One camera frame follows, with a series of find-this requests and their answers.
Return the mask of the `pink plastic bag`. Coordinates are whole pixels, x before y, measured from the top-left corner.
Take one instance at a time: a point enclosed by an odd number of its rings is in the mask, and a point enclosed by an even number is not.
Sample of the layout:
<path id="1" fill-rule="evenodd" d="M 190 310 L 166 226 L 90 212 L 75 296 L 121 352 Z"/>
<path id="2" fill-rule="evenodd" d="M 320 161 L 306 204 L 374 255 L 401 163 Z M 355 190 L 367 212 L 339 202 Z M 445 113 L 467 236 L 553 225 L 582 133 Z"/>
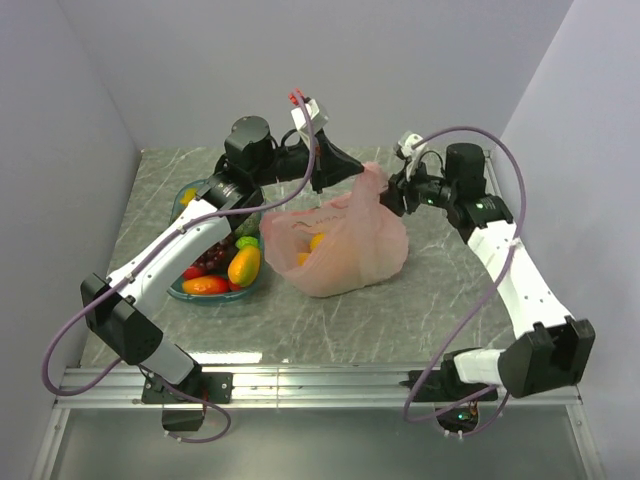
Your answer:
<path id="1" fill-rule="evenodd" d="M 409 238 L 402 220 L 380 204 L 389 176 L 366 163 L 349 193 L 302 211 L 266 213 L 260 223 L 267 264 L 311 297 L 330 297 L 385 281 L 407 260 Z M 326 238 L 311 252 L 314 235 Z M 297 254 L 310 252 L 299 266 Z"/>

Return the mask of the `yellow orange fruit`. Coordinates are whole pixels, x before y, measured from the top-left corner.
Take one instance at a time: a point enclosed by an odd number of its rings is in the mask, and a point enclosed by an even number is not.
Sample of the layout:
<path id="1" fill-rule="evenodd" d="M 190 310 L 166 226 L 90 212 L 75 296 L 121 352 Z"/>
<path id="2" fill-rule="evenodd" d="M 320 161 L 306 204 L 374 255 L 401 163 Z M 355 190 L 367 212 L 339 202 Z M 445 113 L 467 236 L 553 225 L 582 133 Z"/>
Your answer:
<path id="1" fill-rule="evenodd" d="M 313 252 L 325 238 L 326 238 L 325 233 L 318 233 L 314 235 L 309 243 L 309 250 Z"/>

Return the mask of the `orange peach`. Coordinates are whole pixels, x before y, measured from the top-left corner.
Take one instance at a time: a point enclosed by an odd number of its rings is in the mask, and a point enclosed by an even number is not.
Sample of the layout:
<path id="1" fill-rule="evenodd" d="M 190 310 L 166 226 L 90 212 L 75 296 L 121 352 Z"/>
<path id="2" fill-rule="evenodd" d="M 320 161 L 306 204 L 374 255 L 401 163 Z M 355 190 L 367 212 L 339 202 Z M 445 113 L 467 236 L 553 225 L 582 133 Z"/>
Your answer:
<path id="1" fill-rule="evenodd" d="M 299 266 L 302 266 L 309 259 L 311 253 L 310 252 L 300 252 L 297 254 L 297 263 Z"/>

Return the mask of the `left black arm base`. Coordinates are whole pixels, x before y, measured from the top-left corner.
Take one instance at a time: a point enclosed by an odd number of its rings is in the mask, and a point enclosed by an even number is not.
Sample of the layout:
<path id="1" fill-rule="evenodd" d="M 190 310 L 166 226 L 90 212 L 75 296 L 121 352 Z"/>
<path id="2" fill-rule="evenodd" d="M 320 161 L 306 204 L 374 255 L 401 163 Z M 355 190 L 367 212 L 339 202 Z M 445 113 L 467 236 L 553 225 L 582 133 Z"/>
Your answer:
<path id="1" fill-rule="evenodd" d="M 169 433 L 195 433 L 213 411 L 223 415 L 225 428 L 230 426 L 230 416 L 222 405 L 230 403 L 232 390 L 231 372 L 199 372 L 177 386 L 159 375 L 146 374 L 141 403 L 162 407 L 162 427 Z"/>

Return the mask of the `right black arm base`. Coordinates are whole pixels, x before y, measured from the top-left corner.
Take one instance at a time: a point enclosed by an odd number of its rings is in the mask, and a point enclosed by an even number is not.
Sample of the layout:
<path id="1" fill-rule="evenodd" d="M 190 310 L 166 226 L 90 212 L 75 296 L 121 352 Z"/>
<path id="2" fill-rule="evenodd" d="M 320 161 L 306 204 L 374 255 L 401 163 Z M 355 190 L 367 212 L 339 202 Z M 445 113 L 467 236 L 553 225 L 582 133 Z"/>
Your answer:
<path id="1" fill-rule="evenodd" d="M 482 383 L 461 383 L 454 374 L 434 370 L 418 390 L 414 397 L 414 402 L 448 405 L 475 394 L 486 387 L 487 385 Z M 479 426 L 479 403 L 493 402 L 497 399 L 497 391 L 492 390 L 436 417 L 435 421 L 445 433 L 470 433 Z"/>

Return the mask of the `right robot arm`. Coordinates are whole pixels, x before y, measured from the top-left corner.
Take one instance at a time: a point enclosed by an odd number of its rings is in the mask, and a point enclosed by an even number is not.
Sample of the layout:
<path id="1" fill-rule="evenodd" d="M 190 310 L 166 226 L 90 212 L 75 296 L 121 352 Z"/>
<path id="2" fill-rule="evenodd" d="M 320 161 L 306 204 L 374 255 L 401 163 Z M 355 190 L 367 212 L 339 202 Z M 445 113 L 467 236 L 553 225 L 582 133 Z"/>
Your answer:
<path id="1" fill-rule="evenodd" d="M 557 299 L 519 238 L 518 223 L 505 202 L 486 190 L 485 155 L 471 143 L 455 143 L 440 156 L 431 175 L 430 153 L 415 134 L 399 141 L 402 170 L 391 176 L 381 202 L 399 216 L 419 206 L 443 209 L 450 225 L 480 260 L 509 314 L 514 342 L 504 350 L 470 348 L 444 355 L 426 386 L 441 400 L 458 400 L 489 385 L 515 398 L 582 380 L 595 330 L 577 320 Z"/>

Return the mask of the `netted cantaloupe melon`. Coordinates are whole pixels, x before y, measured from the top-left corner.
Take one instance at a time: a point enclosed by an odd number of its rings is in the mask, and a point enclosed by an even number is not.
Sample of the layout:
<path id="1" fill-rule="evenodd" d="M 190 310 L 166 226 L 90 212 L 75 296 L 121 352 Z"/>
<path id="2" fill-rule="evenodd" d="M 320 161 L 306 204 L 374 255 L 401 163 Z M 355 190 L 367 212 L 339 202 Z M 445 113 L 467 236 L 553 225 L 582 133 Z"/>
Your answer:
<path id="1" fill-rule="evenodd" d="M 240 226 L 236 228 L 235 235 L 237 237 L 258 237 L 260 235 L 260 222 L 261 217 L 259 215 L 251 215 Z"/>

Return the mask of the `small green fruit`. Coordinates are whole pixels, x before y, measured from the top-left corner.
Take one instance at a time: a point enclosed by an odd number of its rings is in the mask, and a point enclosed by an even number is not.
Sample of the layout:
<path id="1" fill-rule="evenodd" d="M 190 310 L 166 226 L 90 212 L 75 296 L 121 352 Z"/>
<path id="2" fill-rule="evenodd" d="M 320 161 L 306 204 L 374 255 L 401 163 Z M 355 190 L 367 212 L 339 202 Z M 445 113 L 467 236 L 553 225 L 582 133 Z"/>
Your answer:
<path id="1" fill-rule="evenodd" d="M 253 236 L 242 236 L 239 237 L 236 242 L 235 242 L 235 246 L 238 250 L 241 250 L 243 248 L 246 248 L 248 246 L 253 246 L 258 248 L 260 246 L 260 242 L 257 238 L 253 237 Z"/>

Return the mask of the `orange mango at tray bottom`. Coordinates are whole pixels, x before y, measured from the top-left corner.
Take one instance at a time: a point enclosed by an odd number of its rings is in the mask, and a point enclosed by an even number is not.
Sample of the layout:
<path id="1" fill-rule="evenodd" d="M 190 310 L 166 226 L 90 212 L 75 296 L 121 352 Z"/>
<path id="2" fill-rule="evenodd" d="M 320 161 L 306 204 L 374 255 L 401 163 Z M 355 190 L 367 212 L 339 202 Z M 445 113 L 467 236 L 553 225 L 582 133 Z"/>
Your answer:
<path id="1" fill-rule="evenodd" d="M 248 245 L 241 248 L 227 269 L 229 280 L 239 287 L 250 286 L 257 278 L 261 266 L 261 251 Z"/>

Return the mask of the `yellow star fruit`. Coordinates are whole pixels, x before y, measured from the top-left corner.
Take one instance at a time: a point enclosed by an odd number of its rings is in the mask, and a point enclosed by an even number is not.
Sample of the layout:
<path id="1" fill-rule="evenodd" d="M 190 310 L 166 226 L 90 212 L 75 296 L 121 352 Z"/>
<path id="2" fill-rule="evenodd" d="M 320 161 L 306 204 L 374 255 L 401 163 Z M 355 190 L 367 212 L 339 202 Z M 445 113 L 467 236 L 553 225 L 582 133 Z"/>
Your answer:
<path id="1" fill-rule="evenodd" d="M 187 189 L 183 196 L 180 199 L 180 203 L 184 206 L 187 206 L 189 204 L 190 201 L 192 201 L 197 194 L 198 189 L 197 188 L 189 188 Z"/>

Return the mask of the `teal plastic fruit tray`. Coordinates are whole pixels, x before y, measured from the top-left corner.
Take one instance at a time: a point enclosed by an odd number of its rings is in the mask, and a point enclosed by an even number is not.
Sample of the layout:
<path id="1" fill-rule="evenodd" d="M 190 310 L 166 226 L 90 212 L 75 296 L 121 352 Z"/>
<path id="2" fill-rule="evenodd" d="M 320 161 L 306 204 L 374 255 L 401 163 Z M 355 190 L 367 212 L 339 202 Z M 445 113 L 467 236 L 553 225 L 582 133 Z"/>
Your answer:
<path id="1" fill-rule="evenodd" d="M 226 303 L 239 300 L 253 293 L 264 277 L 264 241 L 258 229 L 260 214 L 253 214 L 222 243 L 203 252 L 168 288 L 167 293 L 176 300 L 195 304 Z M 258 274 L 248 286 L 234 284 L 228 278 L 228 269 L 237 257 L 237 243 L 246 247 L 248 237 L 254 238 L 260 250 Z"/>

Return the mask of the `purple grape bunch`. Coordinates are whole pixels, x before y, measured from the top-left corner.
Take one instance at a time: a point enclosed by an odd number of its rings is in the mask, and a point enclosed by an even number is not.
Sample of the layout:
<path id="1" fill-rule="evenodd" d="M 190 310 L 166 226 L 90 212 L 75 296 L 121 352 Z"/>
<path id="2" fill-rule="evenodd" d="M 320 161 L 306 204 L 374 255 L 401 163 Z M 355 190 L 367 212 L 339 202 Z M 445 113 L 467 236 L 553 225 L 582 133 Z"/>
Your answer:
<path id="1" fill-rule="evenodd" d="M 225 273 L 237 251 L 234 237 L 229 236 L 202 253 L 193 265 L 209 273 Z"/>

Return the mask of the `red orange long fruit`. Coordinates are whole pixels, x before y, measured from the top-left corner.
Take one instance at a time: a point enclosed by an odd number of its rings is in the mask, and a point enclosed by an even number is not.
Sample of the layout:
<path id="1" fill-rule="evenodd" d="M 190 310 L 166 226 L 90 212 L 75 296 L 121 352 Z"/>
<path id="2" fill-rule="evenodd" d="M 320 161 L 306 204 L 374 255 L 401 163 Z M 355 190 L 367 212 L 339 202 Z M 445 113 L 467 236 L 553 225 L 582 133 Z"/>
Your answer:
<path id="1" fill-rule="evenodd" d="M 221 295 L 230 291 L 226 278 L 217 275 L 206 275 L 182 283 L 182 289 L 189 295 Z"/>

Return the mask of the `red apple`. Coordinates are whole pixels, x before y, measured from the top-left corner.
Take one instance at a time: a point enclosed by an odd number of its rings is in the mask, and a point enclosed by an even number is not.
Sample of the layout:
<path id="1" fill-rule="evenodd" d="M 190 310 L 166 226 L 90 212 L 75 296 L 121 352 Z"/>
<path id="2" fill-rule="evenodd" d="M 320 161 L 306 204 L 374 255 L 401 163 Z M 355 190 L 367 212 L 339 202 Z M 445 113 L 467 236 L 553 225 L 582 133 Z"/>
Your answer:
<path id="1" fill-rule="evenodd" d="M 207 270 L 205 268 L 198 265 L 191 265 L 183 272 L 182 278 L 185 281 L 189 281 L 195 278 L 205 276 L 206 273 L 207 273 Z"/>

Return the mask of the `aluminium mounting rail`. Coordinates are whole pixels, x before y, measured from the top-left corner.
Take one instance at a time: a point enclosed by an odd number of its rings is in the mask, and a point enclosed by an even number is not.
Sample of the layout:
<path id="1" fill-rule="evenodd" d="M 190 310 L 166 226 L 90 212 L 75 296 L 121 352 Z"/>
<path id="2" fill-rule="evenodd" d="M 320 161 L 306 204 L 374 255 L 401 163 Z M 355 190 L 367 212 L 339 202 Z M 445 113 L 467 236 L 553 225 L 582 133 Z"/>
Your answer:
<path id="1" fill-rule="evenodd" d="M 228 399 L 216 403 L 225 409 L 259 408 L 391 408 L 400 409 L 409 389 L 400 383 L 418 368 L 416 364 L 329 365 L 208 365 L 203 371 L 224 372 L 231 379 Z M 58 397 L 57 408 L 196 409 L 193 403 L 170 397 L 147 399 L 146 379 L 135 367 L 116 368 L 91 390 Z"/>

